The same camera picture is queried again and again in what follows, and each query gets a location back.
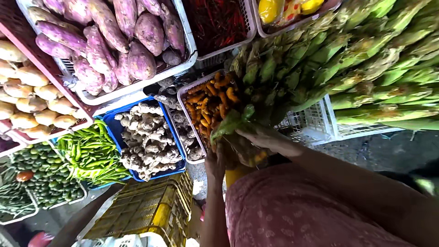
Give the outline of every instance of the yellow object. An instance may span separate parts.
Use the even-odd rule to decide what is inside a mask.
[[[261,0],[259,2],[259,16],[263,24],[277,21],[282,14],[284,0]]]
[[[303,15],[310,15],[322,6],[324,0],[309,0],[305,3],[302,3],[302,14]]]

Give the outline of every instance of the pink plastic basket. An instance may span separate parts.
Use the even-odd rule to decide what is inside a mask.
[[[0,32],[2,32],[16,47],[18,47],[29,60],[51,81],[51,83],[57,87],[57,89],[64,94],[64,96],[76,107],[84,110],[87,113],[87,118],[81,119],[75,126],[72,127],[73,131],[88,128],[93,124],[93,113],[96,110],[96,106],[88,106],[79,101],[76,95],[74,95],[69,89],[63,86],[61,79],[61,71],[56,65],[51,56],[44,53],[35,44],[36,34],[27,22],[26,18],[21,13],[15,1],[0,0]],[[10,120],[0,121],[0,129],[10,129],[12,124]],[[52,134],[46,138],[32,139],[26,134],[18,131],[11,130],[17,136],[27,144],[38,143],[45,140],[49,140],[55,137],[59,137],[67,134],[70,130],[55,129]]]

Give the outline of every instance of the red object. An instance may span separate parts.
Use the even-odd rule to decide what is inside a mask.
[[[53,238],[54,236],[47,232],[39,232],[29,241],[28,247],[46,247]]]
[[[33,172],[32,171],[20,171],[17,176],[15,177],[15,179],[17,179],[18,182],[24,182],[27,181],[29,179],[33,178]]]
[[[76,107],[83,109],[88,114],[87,118],[79,121],[72,130],[84,129],[93,124],[93,113],[97,106],[90,107],[82,103],[79,98],[68,88],[65,88],[61,78],[62,72],[53,58],[44,53],[35,43],[36,34],[26,18],[21,13],[15,1],[0,0],[0,33],[3,33],[29,60],[63,93],[63,95]],[[11,129],[10,120],[0,121],[0,131]],[[18,130],[11,130],[13,134],[27,144],[33,144],[59,137],[69,133],[70,130],[55,129],[52,134],[44,139],[32,139]]]

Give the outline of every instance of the blue plastic basket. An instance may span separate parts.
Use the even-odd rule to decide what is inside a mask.
[[[121,133],[125,130],[125,127],[123,127],[120,124],[119,120],[115,120],[114,116],[117,113],[129,112],[130,109],[133,106],[138,105],[141,102],[142,103],[147,103],[149,105],[157,105],[158,104],[162,108],[163,115],[165,117],[166,122],[168,123],[169,129],[171,130],[172,137],[175,140],[175,143],[176,143],[177,148],[178,148],[178,150],[180,152],[180,155],[183,157],[183,160],[179,161],[176,164],[176,168],[174,170],[160,171],[156,175],[151,176],[151,179],[161,178],[161,177],[177,174],[177,173],[180,173],[180,172],[184,172],[185,167],[186,167],[186,161],[185,161],[186,156],[185,156],[185,154],[183,152],[183,148],[182,148],[182,145],[180,143],[180,140],[176,137],[175,130],[172,127],[172,124],[170,123],[169,116],[168,116],[165,108],[163,107],[162,103],[156,101],[154,99],[154,97],[152,97],[152,96],[149,96],[149,97],[147,97],[145,99],[142,99],[142,100],[139,100],[137,102],[131,103],[129,105],[126,105],[126,106],[123,106],[123,107],[120,107],[120,108],[108,111],[108,112],[106,112],[104,114],[103,120],[108,125],[108,135],[116,143],[117,150],[119,150],[119,152],[121,152],[122,149],[126,148],[127,146],[126,146],[126,143],[123,142],[123,139],[122,139],[122,136],[121,136]],[[139,174],[136,171],[133,171],[133,170],[130,169],[130,173],[133,175],[133,178],[136,181],[144,182],[144,180],[142,180],[139,177]]]

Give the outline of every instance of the sweet potato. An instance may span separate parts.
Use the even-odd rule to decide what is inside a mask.
[[[153,15],[160,16],[163,14],[162,7],[158,0],[138,0]]]
[[[128,53],[128,40],[117,25],[116,17],[102,0],[90,0],[90,11],[104,37],[120,52]]]
[[[172,48],[179,50],[181,57],[184,58],[186,48],[184,46],[184,30],[180,18],[172,14],[165,4],[162,4],[162,9],[163,15],[160,17],[163,20],[163,27],[169,44]]]
[[[64,14],[64,3],[62,0],[43,0],[44,5],[57,14]]]
[[[61,43],[74,51],[78,51],[81,53],[81,55],[85,56],[87,43],[85,38],[81,35],[72,32],[65,27],[46,21],[37,21],[36,26],[49,39]]]
[[[91,95],[98,95],[102,91],[104,75],[94,70],[83,57],[73,58],[75,76],[78,77],[84,89]]]
[[[146,10],[146,7],[145,5],[143,5],[142,0],[136,0],[136,4],[137,4],[137,16],[140,16]]]
[[[154,56],[162,53],[164,33],[157,16],[143,13],[136,22],[134,33]]]
[[[117,88],[117,85],[119,84],[119,82],[117,81],[116,74],[114,72],[111,72],[104,76],[105,76],[105,82],[102,85],[102,90],[104,90],[104,92],[106,93],[111,93]]]
[[[47,21],[47,22],[51,22],[53,24],[68,28],[68,29],[72,30],[73,32],[81,33],[79,28],[75,27],[72,24],[61,21],[56,16],[52,15],[50,12],[45,11],[42,8],[32,6],[32,7],[28,8],[28,11],[29,11],[29,16],[34,23],[37,21]]]
[[[68,59],[74,55],[74,51],[67,46],[50,40],[44,33],[37,35],[36,45],[52,57]]]
[[[87,38],[85,53],[90,66],[101,74],[110,73],[112,68],[104,53],[104,49],[107,50],[107,47],[97,26],[86,27],[84,35]]]
[[[86,26],[93,20],[90,12],[90,0],[65,0],[64,18]]]
[[[11,62],[24,62],[28,60],[20,49],[7,40],[0,40],[0,59]]]
[[[151,79],[157,73],[153,55],[138,41],[130,43],[128,68],[130,75],[139,80]]]
[[[114,0],[114,10],[117,24],[128,39],[134,35],[134,26],[137,20],[137,8],[135,0]]]
[[[165,51],[162,54],[162,59],[165,63],[169,65],[179,65],[181,63],[181,58],[174,51]]]
[[[119,65],[115,70],[117,80],[125,86],[133,83],[133,78],[130,75],[130,68],[128,65],[128,54],[119,52]]]

